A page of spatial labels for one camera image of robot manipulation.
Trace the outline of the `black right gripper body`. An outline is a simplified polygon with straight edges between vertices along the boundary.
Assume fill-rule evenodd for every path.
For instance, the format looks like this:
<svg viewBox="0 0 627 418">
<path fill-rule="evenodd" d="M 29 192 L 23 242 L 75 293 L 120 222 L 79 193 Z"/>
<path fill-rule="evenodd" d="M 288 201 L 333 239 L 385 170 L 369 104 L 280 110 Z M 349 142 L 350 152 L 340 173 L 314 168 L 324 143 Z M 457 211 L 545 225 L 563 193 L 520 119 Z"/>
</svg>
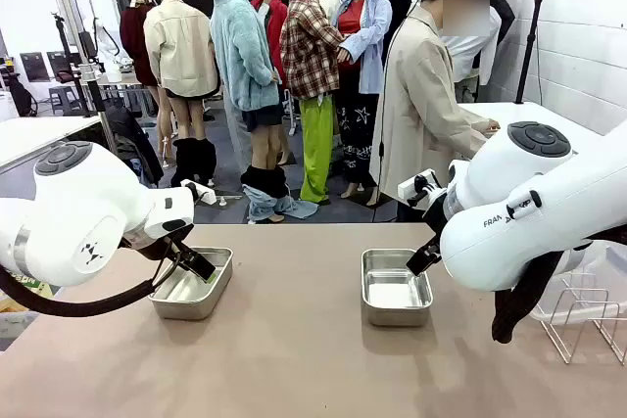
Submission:
<svg viewBox="0 0 627 418">
<path fill-rule="evenodd" d="M 426 223 L 429 228 L 434 232 L 434 237 L 431 239 L 431 245 L 439 245 L 440 237 L 446 226 L 448 219 L 444 214 L 444 202 L 446 200 L 447 193 L 443 192 L 439 196 L 429 196 L 428 208 L 422 216 L 422 221 Z"/>
</svg>

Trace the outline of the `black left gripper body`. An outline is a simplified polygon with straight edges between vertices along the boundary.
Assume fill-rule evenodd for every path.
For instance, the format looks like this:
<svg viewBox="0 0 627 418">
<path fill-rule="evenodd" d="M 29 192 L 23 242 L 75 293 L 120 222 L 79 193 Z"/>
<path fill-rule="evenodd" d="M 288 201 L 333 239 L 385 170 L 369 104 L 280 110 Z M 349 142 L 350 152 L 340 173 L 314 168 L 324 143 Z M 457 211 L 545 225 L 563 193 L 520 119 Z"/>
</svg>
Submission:
<svg viewBox="0 0 627 418">
<path fill-rule="evenodd" d="M 188 266 L 195 258 L 195 251 L 190 249 L 185 243 L 185 239 L 193 229 L 193 225 L 187 225 L 165 237 L 166 243 L 165 259 L 168 259 L 178 265 Z"/>
</svg>

